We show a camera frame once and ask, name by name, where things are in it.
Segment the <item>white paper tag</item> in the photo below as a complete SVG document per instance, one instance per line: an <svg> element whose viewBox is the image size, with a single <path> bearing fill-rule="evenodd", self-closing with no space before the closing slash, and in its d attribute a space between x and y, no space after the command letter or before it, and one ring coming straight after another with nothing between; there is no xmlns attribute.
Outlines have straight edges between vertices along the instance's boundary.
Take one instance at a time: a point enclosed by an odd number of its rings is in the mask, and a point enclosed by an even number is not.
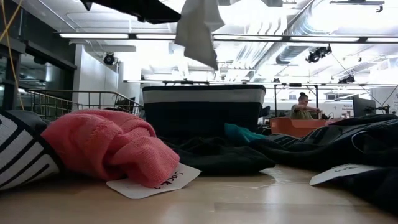
<svg viewBox="0 0 398 224"><path fill-rule="evenodd" d="M142 199L162 192L181 189L199 174L200 170L179 164L172 175L158 187L144 187L130 179L108 181L106 185L129 199Z"/></svg>
<svg viewBox="0 0 398 224"><path fill-rule="evenodd" d="M345 164L341 166L336 166L328 171L313 176L311 178L310 185L317 185L320 183L324 183L328 180L334 179L336 177L344 177L347 175L360 174L375 169L380 169L380 167L367 166L361 164Z"/></svg>

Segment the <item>wire basket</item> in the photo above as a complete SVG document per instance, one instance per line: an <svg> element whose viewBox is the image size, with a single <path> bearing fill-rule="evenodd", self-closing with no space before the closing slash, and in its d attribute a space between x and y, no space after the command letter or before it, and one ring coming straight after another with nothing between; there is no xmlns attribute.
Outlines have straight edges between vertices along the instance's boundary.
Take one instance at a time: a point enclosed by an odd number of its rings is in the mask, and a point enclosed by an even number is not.
<svg viewBox="0 0 398 224"><path fill-rule="evenodd" d="M42 119L57 118L81 109L108 109L139 115L143 106L113 91L26 90L30 101L23 97L25 110L37 113ZM72 96L76 101L57 96Z"/></svg>

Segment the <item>person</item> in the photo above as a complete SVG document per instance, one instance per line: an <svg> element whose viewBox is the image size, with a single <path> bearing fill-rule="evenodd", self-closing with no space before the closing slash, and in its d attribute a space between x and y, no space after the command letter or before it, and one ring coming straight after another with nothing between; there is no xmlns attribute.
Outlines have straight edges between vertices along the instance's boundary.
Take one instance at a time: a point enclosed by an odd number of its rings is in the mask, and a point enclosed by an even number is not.
<svg viewBox="0 0 398 224"><path fill-rule="evenodd" d="M313 108L308 105L308 96L305 93L300 93L298 98L298 104L293 105L292 111L290 112L291 119L313 119L310 111L319 113L320 109Z"/></svg>

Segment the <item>computer monitor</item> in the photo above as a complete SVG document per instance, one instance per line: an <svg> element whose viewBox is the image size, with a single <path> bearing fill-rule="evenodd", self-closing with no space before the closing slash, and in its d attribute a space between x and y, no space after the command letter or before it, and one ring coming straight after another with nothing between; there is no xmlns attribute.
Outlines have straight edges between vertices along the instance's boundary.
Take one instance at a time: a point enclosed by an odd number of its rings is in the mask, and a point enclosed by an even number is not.
<svg viewBox="0 0 398 224"><path fill-rule="evenodd" d="M376 114L376 102L362 99L358 95L353 96L354 117Z"/></svg>

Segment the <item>wooden table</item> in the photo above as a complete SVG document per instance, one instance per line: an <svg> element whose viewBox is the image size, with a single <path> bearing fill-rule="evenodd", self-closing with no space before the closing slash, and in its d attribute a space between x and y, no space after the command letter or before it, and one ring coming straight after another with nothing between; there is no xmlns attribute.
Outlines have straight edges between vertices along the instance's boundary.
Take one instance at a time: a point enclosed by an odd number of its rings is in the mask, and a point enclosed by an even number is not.
<svg viewBox="0 0 398 224"><path fill-rule="evenodd" d="M184 189L130 200L103 182L42 182L0 194L1 224L367 224L398 219L312 172L276 167L255 177L200 177Z"/></svg>

